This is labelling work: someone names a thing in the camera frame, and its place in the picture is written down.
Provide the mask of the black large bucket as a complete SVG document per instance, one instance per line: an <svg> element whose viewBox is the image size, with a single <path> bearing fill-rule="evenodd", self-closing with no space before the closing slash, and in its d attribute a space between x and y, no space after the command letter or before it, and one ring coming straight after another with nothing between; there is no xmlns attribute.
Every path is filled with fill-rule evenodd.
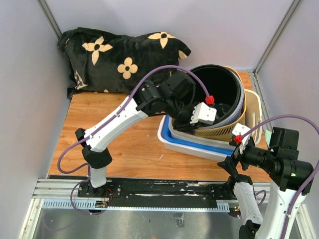
<svg viewBox="0 0 319 239"><path fill-rule="evenodd" d="M220 65L201 65L191 69L206 86L210 95L214 97L214 103L226 103L232 106L238 96L236 87L236 79L230 72ZM213 129L213 125L201 123L202 129Z"/></svg>

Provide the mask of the yellow slatted basket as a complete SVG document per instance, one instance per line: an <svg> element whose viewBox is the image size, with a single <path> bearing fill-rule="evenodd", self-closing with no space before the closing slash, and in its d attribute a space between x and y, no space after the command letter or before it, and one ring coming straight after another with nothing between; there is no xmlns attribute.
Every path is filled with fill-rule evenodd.
<svg viewBox="0 0 319 239"><path fill-rule="evenodd" d="M217 109L214 124L196 129L194 135L229 142L234 126L245 123L247 101L239 73L231 67L212 64L195 67L191 72L200 78L214 97Z"/></svg>

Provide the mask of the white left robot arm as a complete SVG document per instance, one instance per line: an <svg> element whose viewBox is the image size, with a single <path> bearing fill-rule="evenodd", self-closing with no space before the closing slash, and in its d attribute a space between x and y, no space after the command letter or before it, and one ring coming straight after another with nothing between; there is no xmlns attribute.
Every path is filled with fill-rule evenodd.
<svg viewBox="0 0 319 239"><path fill-rule="evenodd" d="M87 130L76 130L83 157L91 167L89 191L94 196L101 197L107 191L106 167L112 162L108 145L129 127L157 113L189 122L191 110L182 98L194 92L195 86L194 80L183 71L176 71L157 85L145 80L98 124Z"/></svg>

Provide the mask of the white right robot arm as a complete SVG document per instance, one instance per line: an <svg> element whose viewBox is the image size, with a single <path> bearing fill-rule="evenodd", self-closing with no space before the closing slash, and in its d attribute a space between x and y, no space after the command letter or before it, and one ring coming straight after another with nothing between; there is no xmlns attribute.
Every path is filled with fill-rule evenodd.
<svg viewBox="0 0 319 239"><path fill-rule="evenodd" d="M229 173L226 194L237 199L240 207L242 226L241 239L287 239L302 202L310 192L314 173L309 162L298 160L299 132L274 127L268 149L256 147L252 137L240 139L248 127L237 124L233 130L232 144L236 146L232 155L227 156L218 166ZM255 166L270 177L270 194L264 215L261 215L251 177L239 174Z"/></svg>

